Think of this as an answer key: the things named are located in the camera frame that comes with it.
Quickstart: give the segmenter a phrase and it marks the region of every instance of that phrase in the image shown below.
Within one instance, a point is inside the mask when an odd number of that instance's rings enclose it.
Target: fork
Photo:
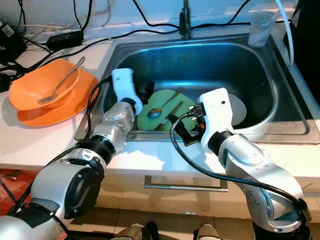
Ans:
[[[67,75],[58,83],[58,85],[56,86],[56,88],[52,91],[50,96],[41,98],[40,100],[38,100],[39,104],[47,104],[49,102],[51,102],[53,99],[55,99],[58,96],[58,88],[61,86],[61,84],[75,71],[77,70],[77,68],[79,68],[84,61],[86,60],[86,58],[83,56],[80,58],[80,60],[77,62],[77,64],[67,73]]]

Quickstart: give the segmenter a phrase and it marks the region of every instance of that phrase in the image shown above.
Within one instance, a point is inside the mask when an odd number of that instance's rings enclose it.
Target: kitchen counter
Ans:
[[[208,37],[227,34],[247,33],[248,26],[230,26],[200,29],[194,31],[193,37]],[[288,53],[282,43],[283,25],[277,24],[272,36],[286,62]],[[101,79],[115,46],[119,43],[149,42],[169,39],[179,39],[179,33],[170,35],[134,34],[117,40],[94,45],[82,53],[69,57],[67,60],[76,63],[85,56],[84,69]],[[60,54],[75,52],[81,47],[63,50]],[[23,66],[30,66],[45,55],[38,48],[29,47],[17,60]],[[305,102],[320,128],[320,107],[315,102],[297,67],[289,70],[300,90]],[[16,110],[9,101],[9,92],[0,93],[0,168],[40,170],[52,158],[74,144],[74,135],[85,113],[48,127],[28,127],[19,123]],[[295,177],[320,178],[320,144],[259,144],[266,149],[272,160],[288,170]],[[185,151],[197,163],[207,164],[213,171],[223,173],[224,169],[218,163],[217,157],[207,154],[204,163],[204,153],[199,144]],[[170,142],[129,142],[125,149],[116,155],[108,165],[109,173],[131,173],[148,175],[178,176],[190,172],[192,176],[201,175],[179,156]]]

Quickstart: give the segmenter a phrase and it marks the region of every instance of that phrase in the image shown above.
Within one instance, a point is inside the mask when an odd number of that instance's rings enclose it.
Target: plastic cup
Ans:
[[[250,25],[248,44],[253,48],[261,48],[266,45],[276,22],[275,13],[272,11],[260,11],[253,15]]]

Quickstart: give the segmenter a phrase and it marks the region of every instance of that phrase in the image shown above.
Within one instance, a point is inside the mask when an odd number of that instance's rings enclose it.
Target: orange bowl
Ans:
[[[21,111],[61,106],[70,98],[70,92],[79,80],[78,69],[61,84],[54,100],[45,104],[39,104],[38,100],[50,96],[74,66],[71,62],[58,59],[15,80],[9,93],[11,104]]]

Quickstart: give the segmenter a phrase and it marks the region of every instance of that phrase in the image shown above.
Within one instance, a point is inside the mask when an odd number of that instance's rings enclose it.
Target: spoon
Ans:
[[[167,105],[172,99],[174,99],[179,93],[181,93],[183,89],[183,87],[179,87],[178,90],[161,107],[151,109],[147,114],[148,118],[155,119],[159,117],[164,106]]]

